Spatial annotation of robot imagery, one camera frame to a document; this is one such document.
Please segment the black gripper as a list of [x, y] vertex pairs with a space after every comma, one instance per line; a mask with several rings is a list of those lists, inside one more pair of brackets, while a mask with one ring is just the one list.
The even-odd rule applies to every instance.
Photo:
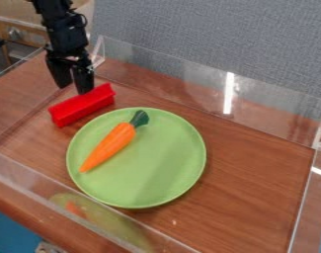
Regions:
[[76, 92], [83, 95], [93, 89], [93, 68], [85, 50], [87, 19], [79, 13], [44, 15], [43, 25], [49, 37], [49, 43], [45, 45], [45, 63], [55, 85], [63, 89], [73, 79]]

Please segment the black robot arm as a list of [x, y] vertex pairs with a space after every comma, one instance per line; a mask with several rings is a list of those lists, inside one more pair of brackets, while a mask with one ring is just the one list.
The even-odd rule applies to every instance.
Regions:
[[79, 95], [93, 89], [93, 68], [85, 47], [87, 19], [73, 11], [71, 0], [27, 0], [41, 15], [49, 41], [45, 63], [59, 88], [73, 83]]

